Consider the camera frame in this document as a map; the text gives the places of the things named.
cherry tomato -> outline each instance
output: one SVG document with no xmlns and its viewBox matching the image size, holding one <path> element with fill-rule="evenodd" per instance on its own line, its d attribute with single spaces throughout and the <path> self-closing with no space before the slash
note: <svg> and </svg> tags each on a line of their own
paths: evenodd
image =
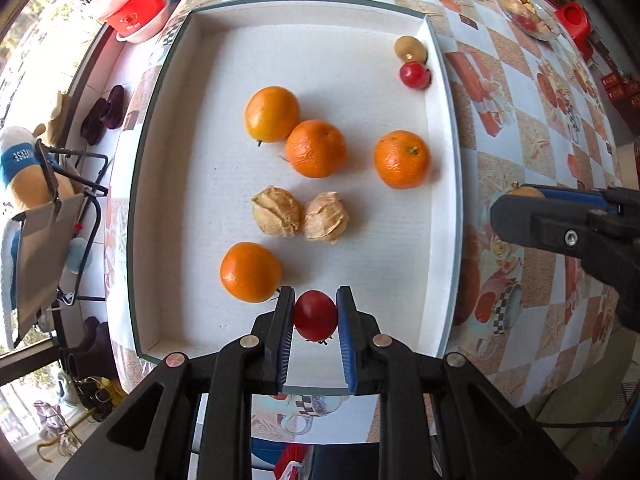
<svg viewBox="0 0 640 480">
<path fill-rule="evenodd" d="M 409 88 L 427 88 L 431 84 L 431 72 L 423 64 L 410 61 L 400 67 L 400 79 Z"/>
<path fill-rule="evenodd" d="M 324 292 L 308 290 L 293 306 L 293 326 L 308 341 L 328 339 L 338 326 L 338 310 Z"/>
</svg>

red plastic bowl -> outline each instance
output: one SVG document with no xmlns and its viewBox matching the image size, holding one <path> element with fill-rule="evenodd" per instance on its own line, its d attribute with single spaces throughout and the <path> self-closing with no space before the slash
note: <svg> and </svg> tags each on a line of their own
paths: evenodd
<svg viewBox="0 0 640 480">
<path fill-rule="evenodd" d="M 154 19 L 163 7 L 162 0 L 129 0 L 105 20 L 121 36 L 126 37 Z"/>
</svg>

stuffed toy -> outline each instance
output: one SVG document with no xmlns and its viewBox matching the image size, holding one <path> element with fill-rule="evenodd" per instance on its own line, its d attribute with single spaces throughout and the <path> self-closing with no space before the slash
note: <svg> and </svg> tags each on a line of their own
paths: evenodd
<svg viewBox="0 0 640 480">
<path fill-rule="evenodd" d="M 58 164 L 50 158 L 54 167 Z M 61 200 L 75 195 L 71 181 L 55 173 L 58 181 L 58 196 Z M 5 199 L 14 208 L 13 213 L 36 208 L 51 202 L 52 196 L 42 167 L 35 156 L 35 138 L 21 126 L 7 126 L 0 130 L 0 181 Z M 16 309 L 15 263 L 20 242 L 20 222 L 3 218 L 0 225 L 0 344 L 13 348 L 12 314 Z M 70 243 L 68 268 L 79 272 L 86 241 L 74 238 Z"/>
<path fill-rule="evenodd" d="M 7 200 L 17 213 L 52 199 L 42 168 L 36 160 L 34 145 L 33 134 L 26 128 L 7 126 L 0 130 L 0 180 Z M 61 199 L 75 194 L 66 176 L 56 173 L 56 178 Z"/>
<path fill-rule="evenodd" d="M 70 103 L 71 97 L 57 91 L 51 103 L 51 112 L 47 124 L 38 124 L 33 131 L 33 136 L 41 139 L 47 146 L 55 146 L 68 116 Z"/>
</svg>

brown boot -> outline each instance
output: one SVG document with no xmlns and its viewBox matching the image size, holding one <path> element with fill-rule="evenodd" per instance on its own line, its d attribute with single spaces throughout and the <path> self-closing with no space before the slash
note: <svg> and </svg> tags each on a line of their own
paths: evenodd
<svg viewBox="0 0 640 480">
<path fill-rule="evenodd" d="M 67 361 L 69 374 L 76 381 L 87 377 L 105 377 L 110 380 L 118 379 L 116 361 L 111 349 L 109 325 L 101 323 L 95 331 L 95 342 L 86 352 L 73 352 Z"/>
<path fill-rule="evenodd" d="M 84 329 L 84 337 L 78 346 L 74 346 L 72 348 L 60 348 L 58 350 L 60 365 L 65 373 L 69 373 L 67 367 L 67 361 L 69 358 L 69 354 L 78 353 L 78 352 L 86 352 L 88 351 L 95 342 L 95 331 L 100 326 L 100 321 L 94 316 L 88 317 L 82 322 L 82 327 Z"/>
<path fill-rule="evenodd" d="M 124 118 L 124 88 L 116 85 L 109 92 L 109 97 L 100 114 L 100 120 L 108 129 L 114 130 L 122 124 Z"/>
<path fill-rule="evenodd" d="M 86 139 L 90 146 L 100 142 L 104 133 L 104 124 L 100 120 L 100 114 L 106 104 L 105 99 L 98 99 L 80 125 L 80 137 Z"/>
</svg>

tablecloth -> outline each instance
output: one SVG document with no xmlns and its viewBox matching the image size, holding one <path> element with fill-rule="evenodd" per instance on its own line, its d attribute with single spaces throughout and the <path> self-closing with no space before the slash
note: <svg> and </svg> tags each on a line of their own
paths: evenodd
<svg viewBox="0 0 640 480">
<path fill-rule="evenodd" d="M 178 5 L 134 92 L 114 157 L 105 280 L 118 371 L 129 391 L 152 367 L 135 355 L 127 299 L 127 217 L 140 131 L 186 15 L 222 1 L 228 0 Z M 465 229 L 449 350 L 467 355 L 514 405 L 525 404 L 602 357 L 617 295 L 586 276 L 578 260 L 501 241 L 488 211 L 514 182 L 621 185 L 609 121 L 565 31 L 550 43 L 534 40 L 495 0 L 377 1 L 425 13 L 446 58 L 462 149 Z"/>
</svg>

